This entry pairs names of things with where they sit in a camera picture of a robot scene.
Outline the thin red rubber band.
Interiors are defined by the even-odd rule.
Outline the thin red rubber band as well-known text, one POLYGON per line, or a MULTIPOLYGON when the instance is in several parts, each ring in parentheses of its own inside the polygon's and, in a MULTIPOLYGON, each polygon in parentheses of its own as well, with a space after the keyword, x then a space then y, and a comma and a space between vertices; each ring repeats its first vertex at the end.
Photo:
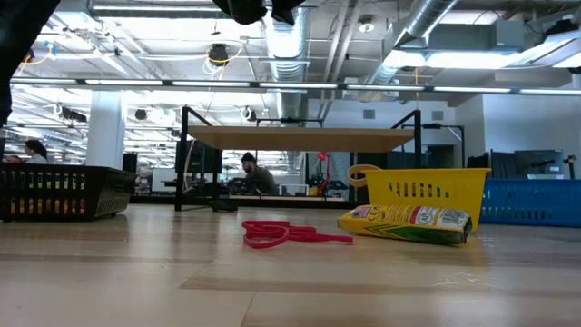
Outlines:
POLYGON ((313 226, 292 225, 285 221, 243 221, 241 227, 245 230, 243 243, 253 249, 272 248, 288 241, 353 244, 351 236, 319 233, 313 226))

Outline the small black clip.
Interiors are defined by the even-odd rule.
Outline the small black clip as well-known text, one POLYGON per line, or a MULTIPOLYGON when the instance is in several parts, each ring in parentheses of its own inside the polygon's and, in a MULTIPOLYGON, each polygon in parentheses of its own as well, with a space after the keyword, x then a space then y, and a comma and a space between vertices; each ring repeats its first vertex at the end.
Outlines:
POLYGON ((237 212, 238 211, 238 204, 229 199, 215 199, 209 202, 210 207, 212 210, 217 212, 237 212))

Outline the black plastic basket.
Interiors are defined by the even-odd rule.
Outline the black plastic basket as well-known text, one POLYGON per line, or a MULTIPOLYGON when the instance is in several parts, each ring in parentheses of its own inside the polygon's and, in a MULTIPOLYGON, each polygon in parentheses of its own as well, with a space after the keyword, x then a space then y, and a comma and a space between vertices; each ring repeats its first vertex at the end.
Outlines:
POLYGON ((0 221, 82 222, 124 211, 136 175, 107 167, 0 163, 0 221))

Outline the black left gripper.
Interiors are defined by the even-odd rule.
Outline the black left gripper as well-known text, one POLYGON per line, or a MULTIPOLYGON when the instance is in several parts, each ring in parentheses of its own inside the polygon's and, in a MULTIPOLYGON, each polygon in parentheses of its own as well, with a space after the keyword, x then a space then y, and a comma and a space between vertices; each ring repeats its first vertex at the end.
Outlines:
MULTIPOLYGON (((270 0, 271 18, 277 22, 295 25, 292 10, 305 0, 270 0)), ((268 14, 264 0, 212 0, 226 15, 241 25, 251 25, 268 14)))

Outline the white building column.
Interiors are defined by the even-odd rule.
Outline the white building column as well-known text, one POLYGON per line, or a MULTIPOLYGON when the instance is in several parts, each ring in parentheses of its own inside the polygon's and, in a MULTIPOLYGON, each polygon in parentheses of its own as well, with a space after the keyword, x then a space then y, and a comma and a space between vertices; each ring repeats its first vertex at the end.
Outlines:
POLYGON ((85 164, 121 170, 126 124, 122 93, 93 91, 88 123, 85 164))

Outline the blue plastic basket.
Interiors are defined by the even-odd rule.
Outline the blue plastic basket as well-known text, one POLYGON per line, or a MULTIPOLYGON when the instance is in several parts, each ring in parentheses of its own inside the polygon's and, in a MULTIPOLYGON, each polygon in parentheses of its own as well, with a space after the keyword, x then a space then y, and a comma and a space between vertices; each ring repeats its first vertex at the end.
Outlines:
POLYGON ((487 179, 479 222, 581 228, 581 180, 487 179))

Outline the yellow plastic basket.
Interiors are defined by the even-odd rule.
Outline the yellow plastic basket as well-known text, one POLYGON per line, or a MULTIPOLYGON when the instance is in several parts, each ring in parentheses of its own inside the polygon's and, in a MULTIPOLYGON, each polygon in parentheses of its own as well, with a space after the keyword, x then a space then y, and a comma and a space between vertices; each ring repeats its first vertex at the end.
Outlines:
POLYGON ((460 210, 479 225, 488 168, 364 170, 372 204, 404 204, 460 210))

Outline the wooden shelf riser black legs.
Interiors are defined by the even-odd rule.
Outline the wooden shelf riser black legs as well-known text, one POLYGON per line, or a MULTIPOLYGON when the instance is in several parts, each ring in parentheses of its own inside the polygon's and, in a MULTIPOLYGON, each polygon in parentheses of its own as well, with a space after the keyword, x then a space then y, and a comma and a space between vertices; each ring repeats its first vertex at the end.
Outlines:
POLYGON ((190 156, 186 153, 189 135, 200 136, 203 143, 216 151, 249 148, 260 151, 386 153, 412 141, 414 166, 419 168, 422 132, 443 127, 442 124, 422 123, 419 109, 412 110, 389 129, 325 128, 322 119, 315 121, 320 128, 214 126, 188 105, 182 107, 181 119, 180 146, 176 151, 178 159, 178 179, 174 197, 176 212, 180 212, 183 206, 186 159, 190 156))

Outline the red desk lamp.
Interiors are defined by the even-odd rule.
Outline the red desk lamp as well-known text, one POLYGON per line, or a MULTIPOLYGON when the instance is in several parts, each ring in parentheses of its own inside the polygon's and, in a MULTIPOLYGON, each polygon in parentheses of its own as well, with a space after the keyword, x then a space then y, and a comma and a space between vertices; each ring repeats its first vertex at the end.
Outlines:
POLYGON ((323 181, 318 187, 318 196, 325 197, 327 193, 327 187, 330 181, 330 156, 326 152, 317 153, 317 157, 321 164, 325 164, 325 173, 323 176, 323 181))

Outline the yellow crayon pack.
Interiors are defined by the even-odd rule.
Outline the yellow crayon pack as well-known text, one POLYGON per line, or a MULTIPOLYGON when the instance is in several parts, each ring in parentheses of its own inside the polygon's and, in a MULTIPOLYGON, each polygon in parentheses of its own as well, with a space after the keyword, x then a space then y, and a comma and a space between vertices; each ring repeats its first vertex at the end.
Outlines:
POLYGON ((472 232, 465 211, 414 205, 361 205, 338 219, 342 231, 439 245, 462 245, 472 232))

